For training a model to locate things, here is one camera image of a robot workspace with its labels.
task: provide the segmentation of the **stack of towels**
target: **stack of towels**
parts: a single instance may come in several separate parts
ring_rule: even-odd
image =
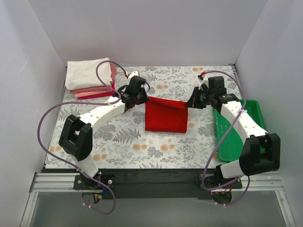
[[[96,66],[109,58],[92,61],[68,61],[65,86],[78,99],[112,96],[114,91],[104,86],[96,76]],[[102,81],[115,89],[117,69],[113,63],[103,63],[98,74]]]

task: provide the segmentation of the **white cloth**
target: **white cloth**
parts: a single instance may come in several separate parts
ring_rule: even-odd
[[[103,86],[96,76],[96,66],[109,58],[91,60],[91,61],[68,61],[65,86],[69,90],[79,88]],[[99,66],[98,74],[106,85],[110,86],[112,82],[109,62]]]

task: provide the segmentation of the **wall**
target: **wall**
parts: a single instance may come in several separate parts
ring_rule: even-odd
[[[235,63],[267,0],[29,0],[64,64]]]
[[[297,226],[303,226],[303,1],[269,0],[236,67],[266,129],[281,137],[280,174]]]
[[[38,121],[60,100],[65,67],[27,0],[0,0],[0,226],[17,227],[45,153]],[[44,123],[49,142],[55,113]]]

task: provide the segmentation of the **folded red cloth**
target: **folded red cloth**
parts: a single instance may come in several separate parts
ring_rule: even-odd
[[[113,89],[115,89],[115,82],[113,82],[112,86]],[[87,98],[101,98],[101,97],[106,97],[106,96],[112,96],[115,92],[110,91],[110,92],[105,92],[105,93],[100,93],[100,94],[95,94],[95,95],[90,95],[90,96],[82,96],[78,97],[78,99],[87,99]]]
[[[145,103],[145,130],[187,131],[188,110],[185,102],[149,97]]]

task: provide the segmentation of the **floral pattern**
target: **floral pattern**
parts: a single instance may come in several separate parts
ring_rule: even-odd
[[[197,75],[203,70],[222,70],[233,75],[231,66],[212,67],[126,67],[129,73],[139,71],[151,88],[148,95],[178,101],[187,101],[195,86]],[[225,78],[229,93],[240,97],[236,84]],[[117,70],[116,88],[126,83],[120,69]],[[105,102],[108,97],[85,100]],[[64,102],[77,101],[69,91],[64,91]],[[63,105],[59,110],[49,150],[71,162],[72,158],[58,145],[65,119],[94,109],[92,105]],[[145,131],[145,105],[139,105],[104,124],[94,133],[91,152],[99,168],[204,168],[216,144],[214,113],[206,109],[188,109],[187,132],[163,133]],[[68,164],[47,155],[46,168],[71,168]],[[210,168],[221,164],[216,158]]]

